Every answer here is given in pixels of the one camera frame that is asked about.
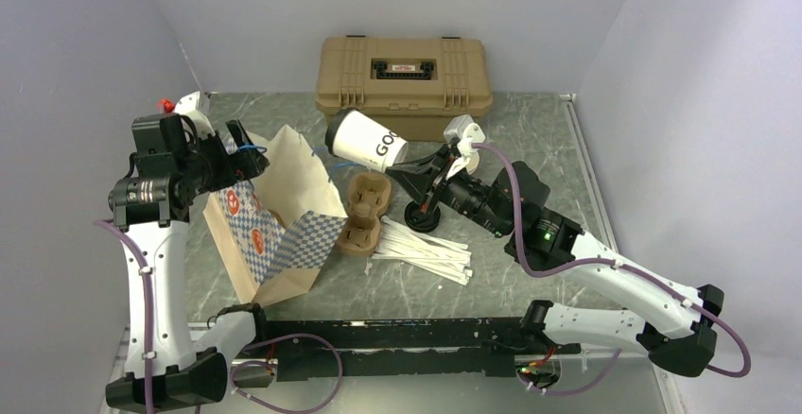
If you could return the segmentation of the white paper cup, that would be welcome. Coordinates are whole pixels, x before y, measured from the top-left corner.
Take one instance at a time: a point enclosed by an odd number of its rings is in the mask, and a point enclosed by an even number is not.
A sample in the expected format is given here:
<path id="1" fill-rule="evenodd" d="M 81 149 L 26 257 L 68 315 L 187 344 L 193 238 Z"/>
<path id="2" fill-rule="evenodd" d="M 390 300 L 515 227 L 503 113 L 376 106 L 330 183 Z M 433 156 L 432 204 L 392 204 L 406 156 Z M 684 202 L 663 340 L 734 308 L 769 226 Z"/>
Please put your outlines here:
<path id="1" fill-rule="evenodd" d="M 409 143 L 362 112 L 354 109 L 343 120 L 335 138 L 335 156 L 384 172 L 403 163 Z"/>

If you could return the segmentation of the paper bag with blue handles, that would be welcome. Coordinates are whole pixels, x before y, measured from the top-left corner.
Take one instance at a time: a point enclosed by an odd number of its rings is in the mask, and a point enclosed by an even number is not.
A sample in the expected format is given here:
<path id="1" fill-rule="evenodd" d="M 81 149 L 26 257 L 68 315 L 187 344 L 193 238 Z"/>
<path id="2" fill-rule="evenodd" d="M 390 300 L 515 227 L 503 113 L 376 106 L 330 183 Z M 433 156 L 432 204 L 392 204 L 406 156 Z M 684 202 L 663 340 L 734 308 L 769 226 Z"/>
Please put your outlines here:
<path id="1" fill-rule="evenodd" d="M 263 174 L 210 194 L 203 210 L 238 300 L 268 306 L 314 285 L 347 220 L 340 192 L 305 137 L 288 125 L 263 147 Z"/>

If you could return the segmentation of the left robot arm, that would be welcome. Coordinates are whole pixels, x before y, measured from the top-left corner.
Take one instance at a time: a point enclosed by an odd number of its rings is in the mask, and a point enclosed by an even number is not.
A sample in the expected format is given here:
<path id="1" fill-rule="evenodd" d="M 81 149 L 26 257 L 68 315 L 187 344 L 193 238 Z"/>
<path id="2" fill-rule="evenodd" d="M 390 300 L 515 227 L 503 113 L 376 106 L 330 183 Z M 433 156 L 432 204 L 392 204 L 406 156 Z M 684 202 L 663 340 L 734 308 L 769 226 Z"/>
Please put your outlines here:
<path id="1" fill-rule="evenodd" d="M 238 353 L 258 357 L 270 348 L 272 332 L 253 303 L 225 308 L 199 340 L 186 320 L 192 204 L 269 165 L 239 121 L 226 126 L 233 149 L 198 117 L 163 112 L 132 122 L 129 169 L 109 193 L 112 217 L 99 221 L 123 247 L 129 284 L 130 341 L 122 374 L 105 388 L 111 408 L 160 413 L 217 403 Z"/>

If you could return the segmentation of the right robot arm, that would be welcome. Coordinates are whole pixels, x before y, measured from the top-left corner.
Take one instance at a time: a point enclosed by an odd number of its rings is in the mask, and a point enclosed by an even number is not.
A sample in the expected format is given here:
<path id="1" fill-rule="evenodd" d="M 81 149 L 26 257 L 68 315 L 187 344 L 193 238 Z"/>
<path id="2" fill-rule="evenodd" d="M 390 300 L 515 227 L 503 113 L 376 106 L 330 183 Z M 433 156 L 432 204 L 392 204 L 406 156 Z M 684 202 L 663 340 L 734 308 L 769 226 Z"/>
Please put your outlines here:
<path id="1" fill-rule="evenodd" d="M 507 164 L 486 184 L 458 168 L 456 149 L 444 145 L 385 172 L 411 197 L 405 219 L 415 231 L 436 228 L 440 208 L 446 206 L 493 236 L 507 237 L 505 252 L 528 274 L 563 277 L 619 305 L 596 310 L 531 302 L 520 330 L 530 351 L 597 344 L 643 354 L 658 368 L 681 376 L 708 370 L 722 290 L 673 282 L 611 250 L 579 223 L 547 207 L 550 189 L 526 163 Z"/>

